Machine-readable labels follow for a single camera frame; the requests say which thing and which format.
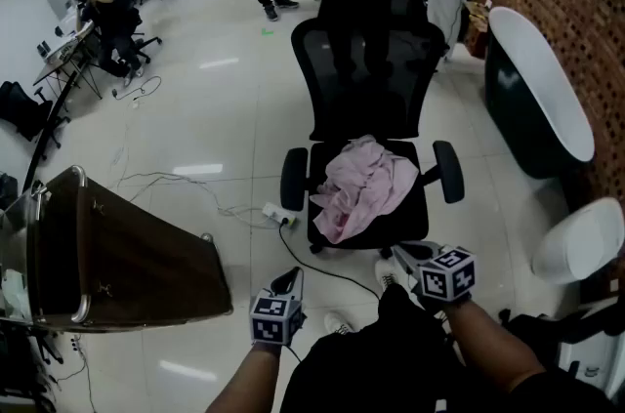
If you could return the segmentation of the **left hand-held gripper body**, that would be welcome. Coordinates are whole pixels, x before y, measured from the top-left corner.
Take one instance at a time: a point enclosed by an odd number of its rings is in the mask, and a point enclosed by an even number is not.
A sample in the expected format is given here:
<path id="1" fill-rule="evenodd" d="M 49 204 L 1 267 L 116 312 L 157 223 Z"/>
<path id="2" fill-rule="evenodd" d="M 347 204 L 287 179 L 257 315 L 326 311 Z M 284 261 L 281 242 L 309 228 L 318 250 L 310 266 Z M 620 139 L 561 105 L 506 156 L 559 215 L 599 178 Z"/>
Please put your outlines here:
<path id="1" fill-rule="evenodd" d="M 294 267 L 269 287 L 261 289 L 250 304 L 250 333 L 254 342 L 289 347 L 303 326 L 304 272 Z"/>

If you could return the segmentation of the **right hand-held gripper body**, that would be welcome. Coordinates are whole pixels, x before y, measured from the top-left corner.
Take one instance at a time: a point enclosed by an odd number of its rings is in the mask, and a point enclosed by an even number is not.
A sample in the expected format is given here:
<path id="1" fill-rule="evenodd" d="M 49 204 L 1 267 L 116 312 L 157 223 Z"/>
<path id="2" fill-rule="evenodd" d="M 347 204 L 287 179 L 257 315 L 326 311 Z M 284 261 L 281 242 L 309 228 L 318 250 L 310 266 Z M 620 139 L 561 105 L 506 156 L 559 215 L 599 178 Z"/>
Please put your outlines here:
<path id="1" fill-rule="evenodd" d="M 462 247 L 433 241 L 406 241 L 392 247 L 400 267 L 417 281 L 424 297 L 455 302 L 477 282 L 477 257 Z"/>

